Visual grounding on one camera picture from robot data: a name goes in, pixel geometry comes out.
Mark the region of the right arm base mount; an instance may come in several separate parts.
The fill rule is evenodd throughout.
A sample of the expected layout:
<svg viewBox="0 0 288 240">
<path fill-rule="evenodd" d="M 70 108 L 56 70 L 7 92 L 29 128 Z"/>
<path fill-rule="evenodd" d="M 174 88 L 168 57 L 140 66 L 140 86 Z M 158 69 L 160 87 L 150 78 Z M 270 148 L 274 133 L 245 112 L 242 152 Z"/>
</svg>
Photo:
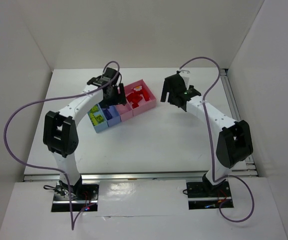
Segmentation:
<svg viewBox="0 0 288 240">
<path fill-rule="evenodd" d="M 202 182 L 187 182 L 182 193 L 188 197 L 189 210 L 233 208 L 230 185 L 227 181 L 213 191 L 206 191 Z"/>
</svg>

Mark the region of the red curved decorated lego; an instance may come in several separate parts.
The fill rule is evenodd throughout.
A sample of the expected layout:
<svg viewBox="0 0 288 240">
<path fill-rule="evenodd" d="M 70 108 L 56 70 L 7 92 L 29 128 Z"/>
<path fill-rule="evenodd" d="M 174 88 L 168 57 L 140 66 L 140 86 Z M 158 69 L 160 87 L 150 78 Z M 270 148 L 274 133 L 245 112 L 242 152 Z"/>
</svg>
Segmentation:
<svg viewBox="0 0 288 240">
<path fill-rule="evenodd" d="M 142 91 L 142 86 L 141 86 L 141 85 L 136 86 L 133 90 L 134 90 L 135 92 L 140 92 L 140 91 Z"/>
</svg>

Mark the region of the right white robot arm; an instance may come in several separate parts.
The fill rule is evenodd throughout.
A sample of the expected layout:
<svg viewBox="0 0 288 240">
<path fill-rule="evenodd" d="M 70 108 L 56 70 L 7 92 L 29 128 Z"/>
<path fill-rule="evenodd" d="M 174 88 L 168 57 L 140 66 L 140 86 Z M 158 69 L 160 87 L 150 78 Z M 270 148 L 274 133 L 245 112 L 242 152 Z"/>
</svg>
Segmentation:
<svg viewBox="0 0 288 240">
<path fill-rule="evenodd" d="M 203 176 L 206 191 L 212 192 L 228 177 L 231 169 L 253 153 L 249 124 L 226 116 L 205 100 L 189 78 L 177 72 L 165 78 L 161 102 L 168 102 L 206 124 L 211 144 L 211 169 Z"/>
</svg>

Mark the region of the green 2x4 lego brick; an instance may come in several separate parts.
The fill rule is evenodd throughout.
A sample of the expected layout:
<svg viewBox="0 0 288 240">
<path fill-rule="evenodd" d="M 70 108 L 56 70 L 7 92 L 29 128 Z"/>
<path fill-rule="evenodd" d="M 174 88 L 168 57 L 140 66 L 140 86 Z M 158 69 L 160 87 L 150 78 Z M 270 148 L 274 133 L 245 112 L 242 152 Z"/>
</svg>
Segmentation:
<svg viewBox="0 0 288 240">
<path fill-rule="evenodd" d="M 94 127 L 106 122 L 104 114 L 101 112 L 101 109 L 98 105 L 95 105 L 90 109 L 88 116 Z"/>
</svg>

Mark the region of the purple 2x4 lego brick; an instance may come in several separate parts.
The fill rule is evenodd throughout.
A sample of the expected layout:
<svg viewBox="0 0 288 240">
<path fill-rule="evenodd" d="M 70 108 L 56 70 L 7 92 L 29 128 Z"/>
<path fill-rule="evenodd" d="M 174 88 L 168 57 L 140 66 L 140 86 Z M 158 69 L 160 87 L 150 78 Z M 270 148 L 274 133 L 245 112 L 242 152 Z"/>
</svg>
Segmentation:
<svg viewBox="0 0 288 240">
<path fill-rule="evenodd" d="M 112 115 L 111 115 L 111 113 L 109 112 L 109 110 L 104 109 L 103 112 L 104 112 L 105 117 L 106 117 L 107 120 L 112 119 Z"/>
</svg>

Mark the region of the red 2x4 lego brick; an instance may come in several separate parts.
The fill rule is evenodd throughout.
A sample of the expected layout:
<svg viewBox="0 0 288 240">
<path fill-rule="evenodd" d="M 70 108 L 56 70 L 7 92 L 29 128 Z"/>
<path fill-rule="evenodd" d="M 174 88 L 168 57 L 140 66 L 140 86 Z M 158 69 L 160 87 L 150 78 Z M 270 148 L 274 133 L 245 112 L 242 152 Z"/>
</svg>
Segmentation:
<svg viewBox="0 0 288 240">
<path fill-rule="evenodd" d="M 141 96 L 141 94 L 138 94 L 138 93 L 134 93 L 134 92 L 132 92 L 132 93 L 130 93 L 127 97 L 126 97 L 126 99 L 131 103 L 139 103 L 141 100 L 142 100 L 142 96 Z"/>
</svg>

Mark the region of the small red lego brick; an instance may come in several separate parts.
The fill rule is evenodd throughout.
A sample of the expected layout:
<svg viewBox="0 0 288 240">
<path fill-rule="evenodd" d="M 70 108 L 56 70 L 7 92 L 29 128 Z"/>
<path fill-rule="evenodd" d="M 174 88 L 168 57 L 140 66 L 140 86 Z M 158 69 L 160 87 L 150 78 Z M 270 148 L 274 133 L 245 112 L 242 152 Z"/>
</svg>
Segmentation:
<svg viewBox="0 0 288 240">
<path fill-rule="evenodd" d="M 133 107 L 133 108 L 137 108 L 137 107 L 139 107 L 139 105 L 138 105 L 138 103 L 133 103 L 133 104 L 132 104 L 132 107 Z"/>
</svg>

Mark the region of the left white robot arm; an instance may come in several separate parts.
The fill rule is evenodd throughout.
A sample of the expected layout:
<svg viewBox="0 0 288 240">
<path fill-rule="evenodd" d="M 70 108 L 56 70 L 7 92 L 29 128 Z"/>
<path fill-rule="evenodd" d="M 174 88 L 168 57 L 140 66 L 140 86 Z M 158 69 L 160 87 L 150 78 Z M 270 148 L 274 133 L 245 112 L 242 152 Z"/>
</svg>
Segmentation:
<svg viewBox="0 0 288 240">
<path fill-rule="evenodd" d="M 71 194 L 82 192 L 82 177 L 79 173 L 75 150 L 79 138 L 77 126 L 85 115 L 97 104 L 105 107 L 126 104 L 122 83 L 117 84 L 120 73 L 107 67 L 103 74 L 91 78 L 81 96 L 57 112 L 49 111 L 44 118 L 43 143 L 52 152 L 57 168 L 61 170 L 59 184 L 62 190 L 71 188 Z"/>
</svg>

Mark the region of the red lego with side studs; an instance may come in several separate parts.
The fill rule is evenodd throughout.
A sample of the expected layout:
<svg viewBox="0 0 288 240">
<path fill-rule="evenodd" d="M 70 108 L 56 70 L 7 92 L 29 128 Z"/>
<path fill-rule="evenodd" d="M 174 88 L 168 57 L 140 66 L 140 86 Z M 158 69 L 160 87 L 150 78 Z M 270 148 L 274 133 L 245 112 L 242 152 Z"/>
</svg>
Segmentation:
<svg viewBox="0 0 288 240">
<path fill-rule="evenodd" d="M 142 90 L 142 95 L 143 95 L 144 100 L 145 100 L 146 102 L 149 101 L 150 96 L 149 96 L 148 92 L 147 92 L 145 89 Z"/>
</svg>

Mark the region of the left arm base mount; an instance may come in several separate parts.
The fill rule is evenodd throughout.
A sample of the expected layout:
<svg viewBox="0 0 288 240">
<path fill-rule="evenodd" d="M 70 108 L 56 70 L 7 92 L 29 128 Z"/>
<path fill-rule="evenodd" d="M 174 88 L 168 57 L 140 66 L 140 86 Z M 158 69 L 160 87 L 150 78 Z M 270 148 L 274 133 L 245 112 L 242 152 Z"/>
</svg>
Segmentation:
<svg viewBox="0 0 288 240">
<path fill-rule="evenodd" d="M 60 184 L 56 186 L 44 185 L 44 190 L 53 191 L 53 200 L 51 212 L 63 213 L 69 212 L 69 193 L 61 188 Z M 72 211 L 96 212 L 98 210 L 99 184 L 83 184 L 81 192 L 72 194 Z"/>
</svg>

